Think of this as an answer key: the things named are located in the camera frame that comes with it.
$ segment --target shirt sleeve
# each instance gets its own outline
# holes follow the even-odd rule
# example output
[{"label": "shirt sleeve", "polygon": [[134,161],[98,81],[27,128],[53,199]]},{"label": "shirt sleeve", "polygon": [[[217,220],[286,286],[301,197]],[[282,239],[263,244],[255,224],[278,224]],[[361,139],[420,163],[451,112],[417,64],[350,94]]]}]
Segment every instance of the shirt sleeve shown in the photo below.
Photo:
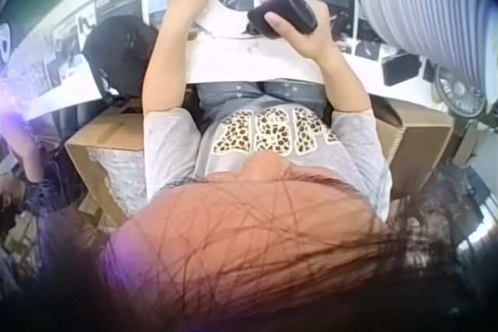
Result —
[{"label": "shirt sleeve", "polygon": [[377,215],[386,221],[391,200],[392,179],[382,154],[374,112],[334,112],[332,132],[345,147],[363,178],[366,198]]},{"label": "shirt sleeve", "polygon": [[192,175],[200,142],[201,134],[185,109],[147,115],[144,153],[149,201],[168,184]]}]

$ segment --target dark hair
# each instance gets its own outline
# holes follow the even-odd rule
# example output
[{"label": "dark hair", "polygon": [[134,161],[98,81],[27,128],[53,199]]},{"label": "dark hair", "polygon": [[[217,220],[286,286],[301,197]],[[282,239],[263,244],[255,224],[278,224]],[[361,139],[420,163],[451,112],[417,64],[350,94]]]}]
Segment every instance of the dark hair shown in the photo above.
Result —
[{"label": "dark hair", "polygon": [[[413,198],[407,206],[418,203],[420,200]],[[114,275],[125,269],[116,265],[112,253],[102,261],[109,237],[93,227],[81,228],[81,222],[72,221],[69,215],[59,219],[78,227],[77,234],[72,231],[56,238],[44,235],[40,228],[40,268],[19,278],[18,290],[0,291],[2,329],[453,331],[482,330],[488,320],[496,318],[494,304],[487,301],[498,299],[496,286],[479,285],[482,272],[476,268],[483,259],[472,251],[469,256],[459,256],[451,240],[424,230],[415,232],[406,222],[393,225],[388,234],[372,232],[354,243],[330,246],[292,263],[258,268],[247,280],[249,284],[255,278],[300,266],[312,257],[365,249],[355,260],[340,266],[325,265],[298,285],[267,290],[265,301],[239,299],[220,305],[209,299],[213,279],[206,279],[203,284],[186,281],[180,285],[180,294],[173,292],[177,285],[162,284],[157,287],[162,291],[155,302],[141,309],[137,298],[116,283]],[[493,250],[486,254],[487,262],[492,260],[489,256],[498,257],[495,247]],[[368,274],[361,271],[366,267],[372,268]],[[239,271],[241,268],[231,268],[219,277]],[[153,287],[156,279],[157,274],[149,274],[142,283]],[[307,289],[317,289],[317,284],[324,287],[306,293]],[[196,304],[196,299],[209,299],[209,307],[200,301]]]}]

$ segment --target woman's right hand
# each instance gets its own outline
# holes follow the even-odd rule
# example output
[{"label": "woman's right hand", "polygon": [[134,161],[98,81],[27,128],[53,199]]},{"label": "woman's right hand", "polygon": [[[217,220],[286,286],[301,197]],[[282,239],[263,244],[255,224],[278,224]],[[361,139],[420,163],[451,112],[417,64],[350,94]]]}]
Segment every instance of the woman's right hand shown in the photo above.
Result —
[{"label": "woman's right hand", "polygon": [[318,28],[310,35],[301,34],[292,24],[273,12],[267,13],[265,19],[301,56],[320,64],[331,51],[338,49],[332,39],[330,13],[327,5],[323,2],[318,0],[305,1],[313,10],[318,21]]}]

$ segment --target black device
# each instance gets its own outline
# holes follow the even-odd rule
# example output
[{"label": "black device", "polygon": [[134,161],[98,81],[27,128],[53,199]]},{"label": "black device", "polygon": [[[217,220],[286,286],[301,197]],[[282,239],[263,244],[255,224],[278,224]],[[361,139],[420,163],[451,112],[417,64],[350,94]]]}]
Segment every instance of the black device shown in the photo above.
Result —
[{"label": "black device", "polygon": [[402,54],[387,58],[382,64],[384,83],[387,87],[415,78],[420,70],[420,57],[414,54]]},{"label": "black device", "polygon": [[302,34],[311,34],[318,27],[317,17],[306,0],[268,0],[247,13],[249,24],[246,33],[263,35],[270,39],[280,38],[265,20],[265,14],[268,12],[274,12],[286,19]]}]

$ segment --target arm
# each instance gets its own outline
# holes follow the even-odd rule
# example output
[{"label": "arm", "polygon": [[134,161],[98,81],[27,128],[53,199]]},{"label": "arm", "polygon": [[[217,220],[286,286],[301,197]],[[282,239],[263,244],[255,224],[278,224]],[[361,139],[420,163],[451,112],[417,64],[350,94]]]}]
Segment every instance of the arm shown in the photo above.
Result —
[{"label": "arm", "polygon": [[362,82],[335,46],[317,60],[325,83],[327,99],[335,110],[346,113],[372,109]]},{"label": "arm", "polygon": [[307,1],[318,21],[318,28],[311,35],[300,34],[275,14],[269,13],[265,18],[297,52],[320,68],[327,98],[335,108],[331,130],[363,177],[363,193],[385,221],[392,180],[382,154],[370,97],[332,39],[328,7],[317,0]]},{"label": "arm", "polygon": [[23,165],[26,178],[32,183],[44,181],[44,169],[40,150],[30,133],[22,116],[16,112],[3,112],[0,132],[16,157]]},{"label": "arm", "polygon": [[331,35],[328,7],[318,0],[306,0],[313,9],[318,28],[311,35],[299,33],[275,13],[265,15],[277,33],[304,58],[313,60],[321,70],[327,98],[341,112],[363,112],[371,109],[370,98],[362,82],[342,56]]},{"label": "arm", "polygon": [[187,39],[192,23],[209,0],[167,0],[142,91],[144,116],[181,107],[187,85]]},{"label": "arm", "polygon": [[186,83],[187,36],[190,25],[165,16],[150,58],[142,91],[144,116],[181,107]]}]

